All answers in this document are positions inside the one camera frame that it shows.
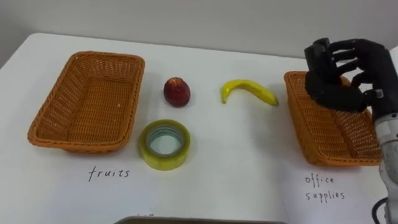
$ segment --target table surface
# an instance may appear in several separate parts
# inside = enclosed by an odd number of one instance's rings
[[[32,146],[32,120],[69,56],[83,50],[145,59],[131,140],[103,156]],[[280,168],[308,164],[295,138],[283,75],[306,69],[297,58],[33,34],[0,70],[0,217],[4,223],[112,223],[135,215],[287,223]],[[170,77],[190,85],[184,108],[162,96]],[[280,106],[240,90],[222,105],[220,87],[235,78],[270,88]],[[192,136],[187,161],[168,172],[151,169],[136,149],[143,128],[164,118],[181,122]],[[89,182],[94,166],[130,174]],[[369,208],[385,196],[377,167],[353,175],[362,177]]]

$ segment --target wicker basket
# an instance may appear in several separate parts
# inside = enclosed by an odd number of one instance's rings
[[[106,153],[130,138],[145,61],[135,55],[78,52],[29,128],[36,146]]]
[[[375,166],[381,150],[368,110],[345,113],[314,103],[305,91],[306,72],[288,72],[290,114],[306,160],[317,166]]]

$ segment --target red apple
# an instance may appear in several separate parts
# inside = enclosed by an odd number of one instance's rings
[[[174,107],[183,107],[191,98],[188,84],[182,78],[173,77],[164,84],[164,98]]]

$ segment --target banana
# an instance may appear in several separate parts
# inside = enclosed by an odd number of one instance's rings
[[[278,99],[273,92],[250,80],[231,80],[225,83],[221,88],[221,102],[226,103],[227,97],[236,88],[247,90],[270,105],[279,105]]]

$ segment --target white wall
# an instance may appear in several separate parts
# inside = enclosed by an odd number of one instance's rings
[[[0,0],[0,66],[33,32],[303,56],[319,37],[398,44],[398,0]]]

